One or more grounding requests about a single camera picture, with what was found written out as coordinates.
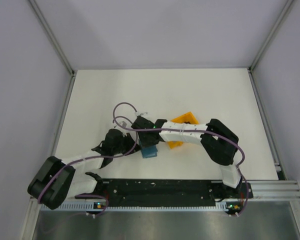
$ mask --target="orange block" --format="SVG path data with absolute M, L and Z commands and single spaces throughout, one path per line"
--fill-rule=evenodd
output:
M 171 120 L 171 122 L 176 123 L 176 124 L 199 124 L 198 120 L 195 118 L 195 116 L 192 114 L 192 112 L 187 112 L 181 116 L 178 116 L 174 119 Z M 173 149 L 175 147 L 181 146 L 184 144 L 182 141 L 168 141 L 167 142 L 170 149 Z

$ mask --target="wire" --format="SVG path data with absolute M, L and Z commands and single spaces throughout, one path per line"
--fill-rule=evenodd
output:
M 133 124 L 133 122 L 125 117 L 125 116 L 117 116 L 115 119 L 113 119 L 114 121 L 117 121 L 118 118 L 123 118 L 123 119 L 126 119 L 127 121 L 129 121 L 131 124 Z M 91 160 L 91 159 L 98 159 L 98 158 L 112 158 L 112 159 L 117 159 L 117 158 L 121 158 L 121 157 L 124 157 L 126 155 L 129 155 L 134 149 L 135 147 L 137 146 L 137 142 L 138 142 L 138 134 L 136 133 L 135 134 L 135 142 L 132 146 L 132 148 L 127 151 L 125 154 L 122 154 L 122 155 L 119 155 L 119 156 L 102 156 L 102 155 L 96 155 L 96 156 L 89 156 L 89 157 L 86 157 L 85 160 Z M 68 164 L 64 165 L 51 179 L 50 181 L 47 183 L 47 185 L 43 188 L 43 190 L 41 191 L 39 197 L 38 197 L 38 204 L 41 204 L 41 199 L 43 197 L 43 195 L 46 193 L 46 191 L 48 190 L 48 188 L 52 185 L 52 183 L 54 182 L 54 180 L 61 174 L 61 172 L 68 166 L 71 166 L 73 164 L 77 164 L 77 163 L 80 163 L 82 162 L 84 159 L 81 158 L 81 159 L 78 159 L 78 160 L 75 160 L 75 161 L 72 161 L 72 162 L 69 162 Z
M 76 197 L 92 197 L 92 198 L 99 198 L 99 199 L 104 199 L 105 200 L 105 207 L 102 209 L 102 211 L 98 212 L 96 216 L 100 216 L 102 215 L 105 210 L 107 209 L 107 207 L 109 206 L 109 201 L 107 198 L 105 198 L 104 196 L 100 196 L 100 195 L 95 195 L 95 194 L 80 194 L 77 195 Z M 42 222 L 42 219 L 40 220 L 40 230 L 43 234 L 50 234 L 51 232 L 55 231 L 56 229 L 58 229 L 62 224 L 64 224 L 66 221 L 68 221 L 69 219 L 78 216 L 78 215 L 86 215 L 85 212 L 76 212 L 74 214 L 71 214 L 70 216 L 67 216 L 64 220 L 58 222 L 54 227 L 50 228 L 49 230 L 45 230 L 44 229 L 44 223 Z
M 135 111 L 137 110 L 131 103 L 129 102 L 120 102 L 118 103 L 114 109 L 113 109 L 113 112 L 112 112 L 112 117 L 113 117 L 113 121 L 122 129 L 124 130 L 127 130 L 127 131 L 133 131 L 133 132 L 161 132 L 161 131 L 170 131 L 170 132 L 180 132 L 180 129 L 171 129 L 171 128 L 151 128 L 151 129 L 133 129 L 133 128 L 128 128 L 128 127 L 125 127 L 125 126 L 122 126 L 118 123 L 117 119 L 116 119 L 116 110 L 117 108 L 120 106 L 120 105 L 129 105 L 131 106 Z M 245 178 L 245 176 L 242 174 L 241 170 L 239 169 L 239 166 L 245 161 L 245 158 L 246 158 L 246 155 L 245 155 L 245 152 L 243 151 L 243 149 L 238 145 L 236 144 L 235 142 L 231 141 L 230 139 L 220 135 L 220 134 L 217 134 L 215 132 L 212 132 L 212 131 L 207 131 L 207 130 L 183 130 L 184 133 L 204 133 L 204 134 L 210 134 L 212 136 L 216 136 L 228 143 L 230 143 L 231 145 L 233 145 L 236 149 L 238 149 L 242 155 L 242 159 L 239 163 L 237 163 L 235 166 L 236 166 L 236 169 L 239 173 L 239 175 L 242 177 L 242 180 L 245 182 L 245 187 L 246 187 L 246 196 L 245 196 L 245 202 L 244 202 L 244 205 L 241 209 L 241 211 L 238 213 L 238 217 L 242 214 L 242 212 L 246 209 L 247 207 L 247 204 L 248 204 L 248 199 L 249 199 L 249 185 L 248 185 L 248 182 Z
M 244 196 L 243 192 L 240 192 L 240 197 L 241 197 L 240 203 L 241 203 L 241 206 L 243 206 L 244 205 L 244 201 L 245 201 L 245 196 Z
M 118 118 L 124 118 L 126 119 L 127 121 L 129 121 L 131 124 L 132 124 L 132 121 L 129 120 L 127 117 L 125 116 L 116 116 L 116 110 L 119 106 L 121 105 L 129 105 L 130 107 L 133 108 L 133 110 L 135 112 L 138 112 L 137 109 L 135 108 L 135 106 L 133 106 L 131 103 L 129 102 L 120 102 L 118 103 L 114 109 L 113 109 L 113 112 L 112 112 L 112 117 L 113 117 L 113 122 L 115 122 L 118 127 L 124 129 L 124 130 L 127 130 L 127 131 L 132 131 L 132 132 L 136 132 L 136 141 L 134 142 L 134 145 L 133 147 L 128 151 L 126 152 L 125 154 L 122 154 L 122 155 L 119 155 L 119 156 L 100 156 L 100 155 L 96 155 L 96 156 L 90 156 L 90 157 L 86 157 L 85 160 L 90 160 L 90 159 L 97 159 L 97 158 L 121 158 L 121 157 L 124 157 L 128 154 L 130 154 L 134 148 L 136 147 L 137 145 L 137 142 L 138 142 L 138 132 L 160 132 L 160 131 L 171 131 L 171 132 L 179 132 L 180 130 L 179 129 L 171 129 L 171 128 L 151 128 L 151 129 L 133 129 L 133 128 L 128 128 L 128 127 L 125 127 L 125 126 L 122 126 L 118 123 L 117 119 Z M 244 177 L 244 175 L 242 174 L 241 170 L 239 169 L 239 166 L 245 161 L 245 153 L 244 151 L 242 150 L 242 148 L 240 146 L 238 146 L 235 142 L 231 141 L 230 139 L 220 135 L 220 134 L 217 134 L 215 132 L 212 132 L 212 131 L 207 131 L 207 130 L 183 130 L 184 133 L 204 133 L 204 134 L 209 134 L 209 135 L 212 135 L 212 136 L 216 136 L 228 143 L 230 143 L 231 145 L 233 145 L 235 148 L 237 148 L 241 155 L 242 155 L 242 159 L 239 163 L 237 163 L 235 166 L 237 168 L 237 171 L 239 173 L 239 175 L 242 177 L 242 180 L 245 182 L 245 186 L 246 186 L 246 198 L 245 198 L 245 202 L 244 202 L 244 205 L 242 207 L 242 210 L 238 213 L 237 216 L 240 216 L 241 213 L 245 210 L 246 206 L 247 206 L 247 203 L 248 203 L 248 199 L 249 199 L 249 185 L 248 185 L 248 182 L 246 180 L 246 178 Z M 48 182 L 48 184 L 43 188 L 43 190 L 41 191 L 39 197 L 38 197 L 38 203 L 40 204 L 41 203 L 41 199 L 43 197 L 43 195 L 46 193 L 47 189 L 51 186 L 51 184 L 54 182 L 54 180 L 60 175 L 60 173 L 68 166 L 71 166 L 73 164 L 76 164 L 76 163 L 79 163 L 79 162 L 82 162 L 84 159 L 78 159 L 78 160 L 75 160 L 75 161 L 72 161 L 68 164 L 66 164 L 65 166 L 63 166 L 51 179 L 50 181 Z
M 223 200 L 225 200 L 225 197 L 220 198 L 219 200 L 216 200 L 212 192 L 210 192 L 210 198 L 212 198 L 213 201 L 216 203 L 221 203 Z

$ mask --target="white platform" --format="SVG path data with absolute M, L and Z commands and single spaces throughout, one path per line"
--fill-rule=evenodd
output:
M 81 154 L 97 146 L 112 125 L 117 103 L 130 102 L 151 120 L 171 120 L 191 111 L 201 124 L 222 121 L 238 137 L 246 154 L 241 170 L 248 180 L 277 180 L 274 161 L 248 71 L 230 69 L 79 70 L 56 150 L 57 157 Z M 135 119 L 123 106 L 118 115 Z M 141 153 L 115 159 L 96 171 L 103 178 L 221 179 L 219 166 L 202 146 L 186 143 L 158 156 Z

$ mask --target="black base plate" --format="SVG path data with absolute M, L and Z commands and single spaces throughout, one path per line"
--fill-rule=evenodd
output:
M 108 198 L 109 207 L 208 207 L 216 205 L 209 190 L 222 185 L 211 180 L 104 178 L 91 194 Z M 245 184 L 240 191 L 246 192 Z M 240 192 L 232 196 L 240 197 Z

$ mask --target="gray wall panel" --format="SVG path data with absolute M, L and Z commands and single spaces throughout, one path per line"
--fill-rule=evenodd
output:
M 254 75 L 287 175 L 300 186 L 300 0 Z
M 27 2 L 0 1 L 0 240 L 18 238 L 69 81 Z
M 286 0 L 37 0 L 75 69 L 248 67 Z

